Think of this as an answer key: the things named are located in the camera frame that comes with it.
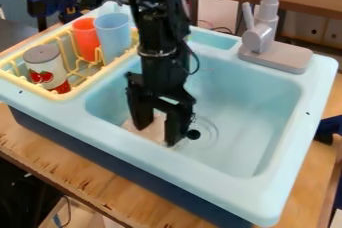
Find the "orange cup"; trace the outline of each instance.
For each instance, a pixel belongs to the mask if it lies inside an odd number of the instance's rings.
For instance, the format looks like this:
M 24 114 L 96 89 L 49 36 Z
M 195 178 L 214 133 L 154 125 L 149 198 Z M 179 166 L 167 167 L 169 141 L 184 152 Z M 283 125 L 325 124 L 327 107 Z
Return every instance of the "orange cup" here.
M 95 49 L 100 46 L 94 18 L 82 18 L 72 24 L 78 50 L 84 60 L 95 61 Z

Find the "white faucet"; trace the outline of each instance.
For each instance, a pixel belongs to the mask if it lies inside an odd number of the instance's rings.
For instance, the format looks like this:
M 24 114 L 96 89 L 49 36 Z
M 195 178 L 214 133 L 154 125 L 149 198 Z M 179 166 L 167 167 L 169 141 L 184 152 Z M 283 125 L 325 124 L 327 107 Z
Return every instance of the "white faucet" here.
M 274 41 L 279 21 L 278 8 L 279 0 L 261 0 L 254 18 L 250 4 L 242 5 L 247 31 L 242 36 L 239 57 L 278 70 L 304 73 L 312 51 Z

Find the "can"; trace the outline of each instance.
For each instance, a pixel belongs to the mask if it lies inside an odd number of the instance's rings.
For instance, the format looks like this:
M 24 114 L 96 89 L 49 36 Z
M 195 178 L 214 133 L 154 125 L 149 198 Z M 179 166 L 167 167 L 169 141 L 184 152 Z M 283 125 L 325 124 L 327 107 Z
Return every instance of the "can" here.
M 71 90 L 60 50 L 55 44 L 33 47 L 24 53 L 28 75 L 34 84 L 65 94 Z

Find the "light blue sink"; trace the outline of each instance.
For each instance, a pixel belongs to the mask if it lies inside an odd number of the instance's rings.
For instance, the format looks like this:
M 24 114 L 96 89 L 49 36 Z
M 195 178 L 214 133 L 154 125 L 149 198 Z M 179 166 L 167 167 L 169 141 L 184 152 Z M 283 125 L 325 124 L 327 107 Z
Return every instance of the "light blue sink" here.
M 240 60 L 240 38 L 196 28 L 193 33 L 189 44 L 201 70 L 186 88 L 198 101 L 192 125 L 202 133 L 197 141 L 184 139 L 169 149 L 158 136 L 149 140 L 126 130 L 124 74 L 140 70 L 137 56 L 72 100 L 18 94 L 22 88 L 3 79 L 0 100 L 252 223 L 274 225 L 315 134 L 337 63 L 314 55 L 305 74 L 293 75 Z

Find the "yellow dish rack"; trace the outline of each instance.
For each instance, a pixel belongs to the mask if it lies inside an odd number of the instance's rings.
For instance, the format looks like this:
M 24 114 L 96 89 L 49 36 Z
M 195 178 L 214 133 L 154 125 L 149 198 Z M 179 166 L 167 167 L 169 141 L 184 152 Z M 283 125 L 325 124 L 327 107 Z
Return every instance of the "yellow dish rack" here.
M 132 45 L 126 50 L 125 54 L 116 58 L 112 63 L 106 64 L 103 58 L 101 46 L 95 49 L 95 61 L 85 61 L 79 54 L 76 41 L 74 39 L 71 26 L 62 31 L 58 31 L 48 38 L 38 41 L 37 45 L 57 44 L 59 46 L 64 67 L 67 71 L 68 81 L 72 90 L 66 94 L 58 94 L 56 91 L 48 91 L 41 84 L 34 84 L 30 81 L 28 71 L 23 60 L 24 53 L 34 47 L 30 46 L 0 61 L 0 78 L 4 78 L 23 89 L 29 90 L 44 98 L 54 101 L 68 100 L 85 90 L 95 81 L 102 78 L 115 66 L 129 59 L 136 53 L 138 46 L 138 32 L 132 29 Z

